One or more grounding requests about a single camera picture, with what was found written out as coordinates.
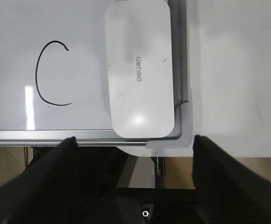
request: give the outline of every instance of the whiteboard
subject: whiteboard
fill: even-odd
[[[0,130],[112,129],[104,14],[115,0],[0,0]],[[45,103],[36,90],[38,85]]]

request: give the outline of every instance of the white surface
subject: white surface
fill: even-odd
[[[271,157],[271,0],[187,1],[194,134],[236,157]],[[142,156],[192,149],[125,148]]]
[[[0,130],[112,129],[104,15],[115,0],[0,0]],[[35,88],[35,67],[42,48]]]
[[[174,91],[167,3],[117,2],[106,12],[105,28],[114,131],[124,138],[169,135]]]

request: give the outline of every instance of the floor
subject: floor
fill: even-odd
[[[28,148],[28,162],[33,158]],[[0,147],[0,186],[21,174],[25,169],[23,147]]]
[[[32,160],[32,150],[28,149],[28,162]],[[271,181],[271,158],[238,158],[238,160]],[[194,189],[191,178],[192,158],[167,158],[166,188]],[[0,186],[15,178],[25,169],[22,147],[0,147]]]

